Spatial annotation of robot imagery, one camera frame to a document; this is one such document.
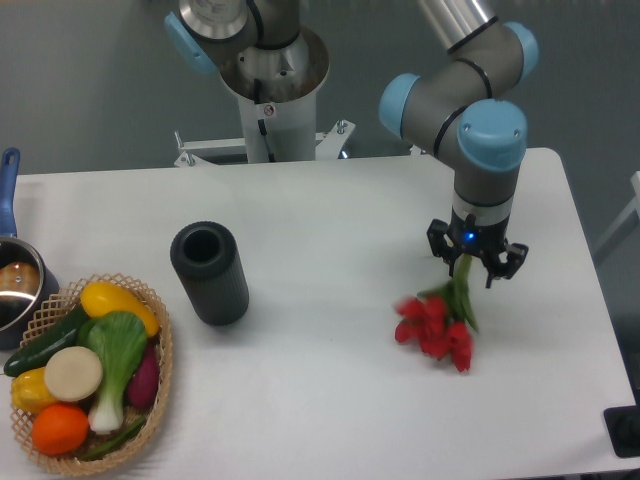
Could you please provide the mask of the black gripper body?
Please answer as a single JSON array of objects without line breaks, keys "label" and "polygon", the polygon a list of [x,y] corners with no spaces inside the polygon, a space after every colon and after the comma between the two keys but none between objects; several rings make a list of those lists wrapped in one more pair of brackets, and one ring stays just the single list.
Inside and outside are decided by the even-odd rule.
[{"label": "black gripper body", "polygon": [[499,263],[500,256],[506,251],[506,230],[510,216],[496,221],[487,220],[475,213],[465,212],[453,207],[451,221],[447,230],[450,241],[444,254],[444,262],[455,262],[462,254]]}]

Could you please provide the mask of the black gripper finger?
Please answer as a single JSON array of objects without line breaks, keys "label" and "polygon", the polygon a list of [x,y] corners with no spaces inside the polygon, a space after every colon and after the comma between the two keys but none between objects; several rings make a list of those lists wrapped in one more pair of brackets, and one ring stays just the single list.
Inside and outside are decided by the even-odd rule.
[{"label": "black gripper finger", "polygon": [[434,219],[429,225],[426,235],[434,257],[441,258],[448,266],[450,277],[454,276],[458,251],[455,244],[449,244],[449,225],[439,219]]},{"label": "black gripper finger", "polygon": [[528,253],[528,245],[507,241],[498,249],[486,253],[483,256],[487,271],[485,287],[489,289],[494,280],[511,279],[524,264]]}]

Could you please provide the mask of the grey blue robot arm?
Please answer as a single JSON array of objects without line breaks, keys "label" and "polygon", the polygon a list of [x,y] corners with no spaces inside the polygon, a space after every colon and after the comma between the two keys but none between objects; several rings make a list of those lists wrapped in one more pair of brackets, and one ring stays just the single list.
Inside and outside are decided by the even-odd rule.
[{"label": "grey blue robot arm", "polygon": [[[451,61],[432,78],[393,79],[379,120],[453,170],[451,218],[427,232],[433,254],[449,266],[471,255],[489,280],[509,279],[528,253],[506,237],[528,126],[503,96],[535,68],[538,44],[482,1],[425,1],[422,9]],[[316,95],[329,59],[301,24],[298,2],[182,1],[164,28],[186,63],[218,74],[235,95],[249,161],[317,157]]]}]

